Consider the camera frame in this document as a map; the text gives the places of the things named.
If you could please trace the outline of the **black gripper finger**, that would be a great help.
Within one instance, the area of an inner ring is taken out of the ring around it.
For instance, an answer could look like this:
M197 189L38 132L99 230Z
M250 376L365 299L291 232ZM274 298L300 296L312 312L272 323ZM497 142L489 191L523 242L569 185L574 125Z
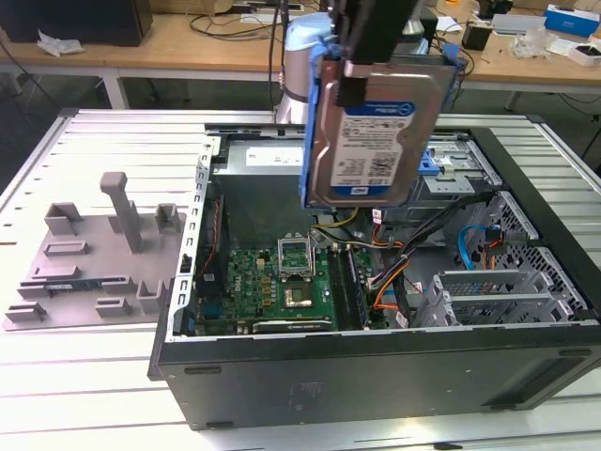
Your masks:
M337 105L362 106L370 75L370 65L345 62L338 83Z

